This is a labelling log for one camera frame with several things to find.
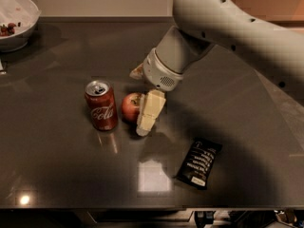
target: soda can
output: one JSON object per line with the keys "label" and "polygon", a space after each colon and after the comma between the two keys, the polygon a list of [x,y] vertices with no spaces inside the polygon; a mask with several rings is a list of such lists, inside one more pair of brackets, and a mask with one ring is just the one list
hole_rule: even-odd
{"label": "soda can", "polygon": [[85,88],[85,100],[93,125],[98,130],[111,130],[118,123],[113,87],[109,82],[96,80]]}

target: dark countertop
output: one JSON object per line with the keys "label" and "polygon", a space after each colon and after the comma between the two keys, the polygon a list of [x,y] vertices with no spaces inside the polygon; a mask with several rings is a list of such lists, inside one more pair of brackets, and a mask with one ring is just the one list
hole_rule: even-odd
{"label": "dark countertop", "polygon": [[[149,136],[121,116],[110,132],[92,126],[86,84],[108,80],[120,112],[144,92],[130,70],[171,25],[41,22],[0,55],[0,208],[303,208],[303,147],[267,83],[222,47],[167,93]],[[204,191],[174,178],[194,137],[223,146]]]}

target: bowl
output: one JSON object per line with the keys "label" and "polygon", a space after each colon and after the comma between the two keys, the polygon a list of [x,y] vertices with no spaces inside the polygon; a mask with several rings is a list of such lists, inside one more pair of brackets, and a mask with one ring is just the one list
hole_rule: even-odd
{"label": "bowl", "polygon": [[34,2],[31,0],[15,1],[17,1],[19,5],[28,12],[28,14],[33,14],[33,20],[28,23],[28,26],[18,28],[12,35],[0,36],[0,52],[14,51],[24,47],[28,43],[28,39],[33,33],[39,18],[40,12]]}

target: apple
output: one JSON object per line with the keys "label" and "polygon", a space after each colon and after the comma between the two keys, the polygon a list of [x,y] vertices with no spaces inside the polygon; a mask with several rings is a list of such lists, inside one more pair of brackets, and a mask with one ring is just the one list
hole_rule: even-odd
{"label": "apple", "polygon": [[140,114],[141,93],[131,93],[123,98],[122,114],[123,119],[127,122],[135,124]]}

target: black wrapper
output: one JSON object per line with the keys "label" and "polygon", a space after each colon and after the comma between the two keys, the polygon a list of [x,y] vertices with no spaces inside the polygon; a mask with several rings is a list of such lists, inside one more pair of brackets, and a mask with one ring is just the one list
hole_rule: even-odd
{"label": "black wrapper", "polygon": [[207,189],[207,181],[221,144],[195,138],[185,157],[177,179],[198,189]]}

